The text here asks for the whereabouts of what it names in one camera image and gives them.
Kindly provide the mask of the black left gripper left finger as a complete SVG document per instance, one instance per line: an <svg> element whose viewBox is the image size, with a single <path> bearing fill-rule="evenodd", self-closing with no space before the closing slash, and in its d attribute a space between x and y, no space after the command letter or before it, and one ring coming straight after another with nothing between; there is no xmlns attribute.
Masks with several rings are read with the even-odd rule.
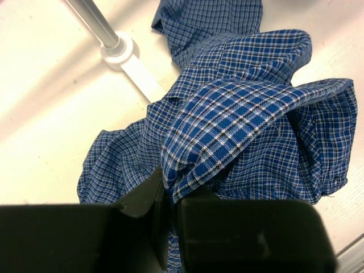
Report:
<svg viewBox="0 0 364 273"><path fill-rule="evenodd" d="M2 272L164 272L162 169L112 204L1 206Z"/></svg>

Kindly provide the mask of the blue plaid shirt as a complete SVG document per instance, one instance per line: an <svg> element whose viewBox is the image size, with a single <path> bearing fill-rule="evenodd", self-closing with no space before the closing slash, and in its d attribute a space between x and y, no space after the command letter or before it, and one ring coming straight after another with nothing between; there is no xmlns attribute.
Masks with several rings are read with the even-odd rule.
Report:
<svg viewBox="0 0 364 273"><path fill-rule="evenodd" d="M183 272L177 204L199 187L222 200L314 206L347 182L353 81L293 86L311 59L311 37L260 32L262 15L261 1L161 1L152 28L181 74L145 118L101 132L84 161L81 203L112 204L162 169L167 272Z"/></svg>

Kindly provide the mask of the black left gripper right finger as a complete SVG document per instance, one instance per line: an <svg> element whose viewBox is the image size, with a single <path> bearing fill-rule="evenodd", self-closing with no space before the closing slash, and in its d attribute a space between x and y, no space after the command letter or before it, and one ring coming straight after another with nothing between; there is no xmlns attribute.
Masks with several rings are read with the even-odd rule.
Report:
<svg viewBox="0 0 364 273"><path fill-rule="evenodd" d="M222 200L207 187L177 204L184 272L336 272L321 217L300 200Z"/></svg>

